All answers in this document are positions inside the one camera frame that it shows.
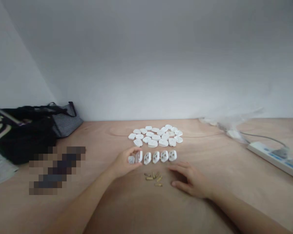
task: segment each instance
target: brass pin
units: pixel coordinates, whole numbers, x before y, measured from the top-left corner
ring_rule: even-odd
[[[156,182],[159,182],[162,178],[163,178],[163,177],[160,176],[160,177],[156,180]]]

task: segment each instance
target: white wall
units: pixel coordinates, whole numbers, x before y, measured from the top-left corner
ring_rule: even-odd
[[[293,0],[2,0],[60,103],[86,120],[293,117]]]
[[[45,105],[54,100],[0,2],[0,107]]]

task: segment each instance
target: extension cord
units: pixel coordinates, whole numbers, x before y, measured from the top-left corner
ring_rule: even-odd
[[[269,148],[261,142],[252,142],[247,149],[293,176],[293,160],[283,159],[273,154],[275,149]]]

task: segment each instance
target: wood grain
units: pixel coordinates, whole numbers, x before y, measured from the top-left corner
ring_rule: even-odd
[[[0,233],[40,233],[117,156],[133,146],[128,135],[147,125],[171,124],[183,131],[184,142],[174,149],[178,161],[188,161],[215,183],[293,230],[293,177],[225,136],[214,126],[190,120],[85,122],[58,147],[85,146],[86,160],[58,195],[29,195],[32,175],[28,165],[0,185]],[[293,119],[254,119],[240,130],[271,136],[293,153]],[[272,147],[278,143],[250,137]],[[148,148],[143,152],[170,150]],[[184,178],[167,170],[170,162],[141,166],[108,188],[94,212],[86,233],[233,233],[235,227],[211,202],[199,200],[173,187]],[[144,173],[160,171],[163,187],[146,181]]]

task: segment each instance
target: pixelated area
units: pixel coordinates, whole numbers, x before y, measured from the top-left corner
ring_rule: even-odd
[[[29,173],[38,175],[38,181],[29,182],[30,195],[57,195],[65,187],[69,175],[76,174],[85,160],[85,147],[50,147],[48,154],[36,154],[29,162]]]

